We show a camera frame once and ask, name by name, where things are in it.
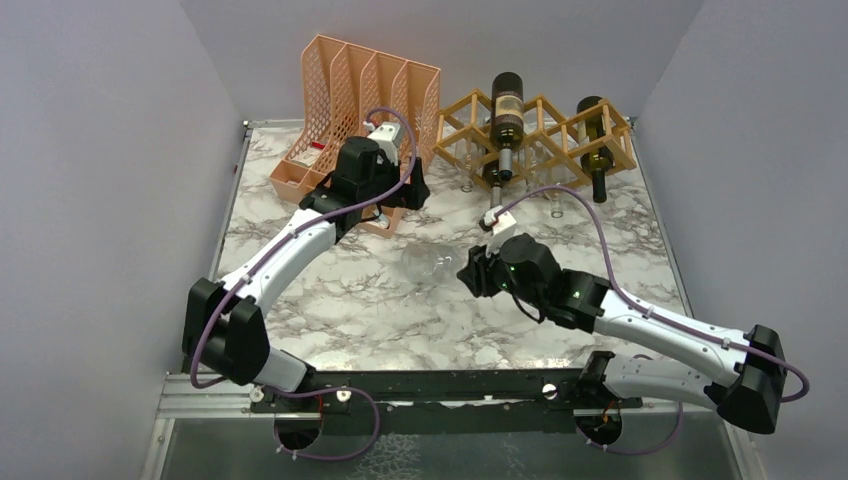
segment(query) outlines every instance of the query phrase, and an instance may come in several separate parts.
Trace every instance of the marble tabletop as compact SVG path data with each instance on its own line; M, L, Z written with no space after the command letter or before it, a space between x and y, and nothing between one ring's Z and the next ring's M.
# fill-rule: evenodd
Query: marble tabletop
M296 206L277 197L269 174L300 127L253 131L226 234L218 275L252 257L286 224ZM410 243L450 245L461 252L485 242L477 221L488 194L460 190L456 169L435 157L426 174L431 197L408 212L391 239L360 229L312 262L266 316L271 345L325 370L414 370L582 367L594 350L624 355L643 347L526 318L512 298L475 299L458 280L410 280L400 266ZM619 283L658 306L683 313L665 244L639 169L607 180L609 201L596 206ZM524 191L516 187L504 200ZM590 189L583 189L591 197ZM548 200L516 207L518 233L548 245L563 267L606 277L588 214L565 200L554 219Z

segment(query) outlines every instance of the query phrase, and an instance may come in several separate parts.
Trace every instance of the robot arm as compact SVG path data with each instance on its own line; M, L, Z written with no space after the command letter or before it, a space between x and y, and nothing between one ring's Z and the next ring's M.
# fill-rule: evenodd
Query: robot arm
M620 338L674 359L645 361L595 352L585 372L604 395L692 403L715 409L722 418L746 430L774 432L786 371L729 348L731 343L750 346L782 360L780 339L774 331L760 325L749 333L709 325L621 291L647 313L637 311L606 279L562 269L548 247L528 234L513 236L515 219L508 212L495 219L495 210L481 221L484 229L491 230L491 241L472 247L468 265L457 275L474 296L503 292L522 310L521 302L535 307L539 316L531 318L538 322L549 319L564 328ZM724 342L704 340L655 316Z
M297 389L311 367L270 347L264 316L312 260L358 223L367 221L358 208L329 220L319 217L374 199L400 182L398 147L404 133L400 124L384 122L367 138L348 138L339 150L336 169L304 196L300 209L262 250L220 282L205 278L195 282L183 331L186 355L194 356L207 322L224 299L230 298L222 312L229 315L215 322L200 361L239 385L255 382L284 392ZM420 159L414 162L409 179L377 204L378 212L380 207L417 210L424 205L430 191Z

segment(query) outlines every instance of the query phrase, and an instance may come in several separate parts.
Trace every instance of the wooden wine rack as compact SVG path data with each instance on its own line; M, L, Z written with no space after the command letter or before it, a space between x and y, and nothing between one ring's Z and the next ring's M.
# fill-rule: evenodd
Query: wooden wine rack
M471 107L470 121L464 123L456 118L455 114L465 107ZM489 191L491 187L481 175L482 166L498 159L498 151L489 140L488 124L480 125L478 118L479 109L485 109L491 114L492 101L480 89L475 88L468 95L453 105L439 112L438 138L433 147L436 154L458 168L467 168L471 172L472 180L481 188ZM592 180L580 168L580 156L606 146L613 156L615 166L607 172L607 175L615 175L623 170L636 168L633 159L632 144L630 142L630 124L606 99L573 117L566 117L554 107L544 95L539 95L524 103L525 118L528 113L534 113L536 117L536 129L524 134L519 151L526 148L545 147L551 154L551 158L543 163L532 167L525 167L519 162L513 162L515 175L512 181L521 180L533 175L536 171L552 168L556 165L565 165L576 177L575 180L566 184L567 187L577 188L583 185L591 185ZM577 124L587 118L601 113L603 115L604 131L606 135L584 145L577 144ZM545 117L549 116L555 124L545 125ZM455 128L456 131L444 136L445 124ZM466 145L479 147L488 151L487 154L474 158L470 165L456 158L449 149L457 142L465 140Z

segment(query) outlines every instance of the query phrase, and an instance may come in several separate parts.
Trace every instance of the white wall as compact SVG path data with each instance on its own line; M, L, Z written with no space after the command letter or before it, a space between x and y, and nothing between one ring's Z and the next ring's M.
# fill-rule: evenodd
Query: white wall
M442 68L442 105L504 70L564 114L604 95L636 114L703 0L181 0L250 119L303 118L300 54L322 33Z
M848 477L846 20L842 0L707 0L637 122L695 314L776 328L812 380L758 440L775 479Z
M241 119L176 0L0 2L0 478L137 478Z

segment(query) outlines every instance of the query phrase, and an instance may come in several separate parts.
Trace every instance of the black metal base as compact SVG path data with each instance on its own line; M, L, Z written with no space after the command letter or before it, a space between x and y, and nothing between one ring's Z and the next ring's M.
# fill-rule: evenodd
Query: black metal base
M349 386L362 389L380 409L381 433L459 434L496 432L574 433L575 409L603 409L610 399L588 395L577 388L582 369L437 370L311 372L299 392ZM545 385L555 391L543 392ZM451 404L510 400L494 404ZM291 400L266 393L251 405L253 413L318 412L323 414L322 435L368 435L374 412L362 397L340 401L325 395ZM621 402L621 408L638 408L640 399ZM297 430L297 421L281 422L283 430Z

